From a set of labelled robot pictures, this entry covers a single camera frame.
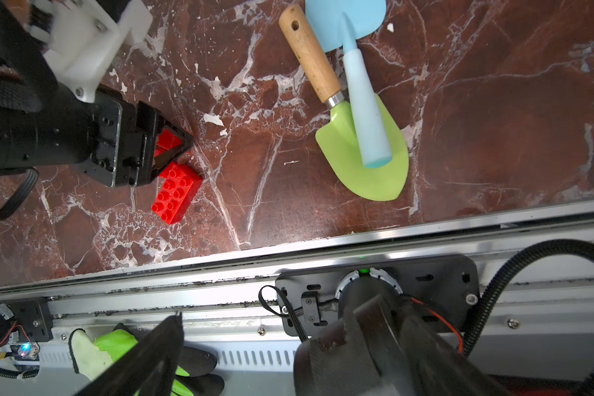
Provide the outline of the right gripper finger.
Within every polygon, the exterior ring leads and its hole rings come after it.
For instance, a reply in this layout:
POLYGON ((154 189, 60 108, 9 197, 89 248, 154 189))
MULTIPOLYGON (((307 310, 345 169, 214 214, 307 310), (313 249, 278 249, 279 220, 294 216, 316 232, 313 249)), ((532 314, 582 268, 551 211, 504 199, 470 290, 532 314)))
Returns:
POLYGON ((182 316, 169 316, 78 394, 170 395, 182 348, 182 316))

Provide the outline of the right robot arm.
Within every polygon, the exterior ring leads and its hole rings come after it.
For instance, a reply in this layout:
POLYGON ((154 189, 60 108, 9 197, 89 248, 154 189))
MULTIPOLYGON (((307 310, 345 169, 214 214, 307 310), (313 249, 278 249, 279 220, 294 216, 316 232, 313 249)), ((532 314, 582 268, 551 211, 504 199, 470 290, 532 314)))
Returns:
MULTIPOLYGON (((504 395, 506 389, 469 362, 500 295, 512 279, 546 257, 569 255, 594 264, 594 244, 554 239, 531 245, 494 275, 452 346, 416 312, 417 300, 375 282, 356 281, 339 295, 341 317, 309 337, 288 310, 300 338, 294 360, 298 395, 504 395)), ((85 395, 218 395, 224 379, 213 354, 186 346, 182 318, 166 318, 146 338, 123 325, 97 339, 82 329, 69 337, 85 395)))

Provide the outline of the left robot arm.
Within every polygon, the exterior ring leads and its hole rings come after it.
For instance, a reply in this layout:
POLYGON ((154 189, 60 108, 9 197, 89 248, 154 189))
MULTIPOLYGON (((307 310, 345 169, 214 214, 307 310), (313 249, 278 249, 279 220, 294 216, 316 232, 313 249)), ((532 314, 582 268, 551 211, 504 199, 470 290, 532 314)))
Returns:
POLYGON ((73 165, 108 187, 143 186, 192 136, 158 109, 102 83, 122 46, 142 44, 142 1, 31 1, 21 23, 0 1, 0 177, 73 165))

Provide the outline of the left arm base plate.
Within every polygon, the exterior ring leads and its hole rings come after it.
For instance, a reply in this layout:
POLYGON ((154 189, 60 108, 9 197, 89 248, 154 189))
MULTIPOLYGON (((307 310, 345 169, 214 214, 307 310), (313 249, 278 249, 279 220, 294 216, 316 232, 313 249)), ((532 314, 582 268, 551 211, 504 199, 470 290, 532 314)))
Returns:
POLYGON ((43 298, 0 302, 0 346, 13 332, 25 341, 46 343, 53 339, 52 327, 48 302, 43 298))

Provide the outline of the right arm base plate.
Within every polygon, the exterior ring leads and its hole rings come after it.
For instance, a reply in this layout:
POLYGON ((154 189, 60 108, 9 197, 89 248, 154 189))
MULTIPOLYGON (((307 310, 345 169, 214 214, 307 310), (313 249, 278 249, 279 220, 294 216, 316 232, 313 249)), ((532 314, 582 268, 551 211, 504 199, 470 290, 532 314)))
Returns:
POLYGON ((437 333, 457 330, 479 300, 478 267, 464 255, 386 260, 361 265, 284 272, 275 287, 295 310, 305 333, 314 337, 343 316, 382 295, 389 303, 399 297, 416 299, 416 313, 437 333))

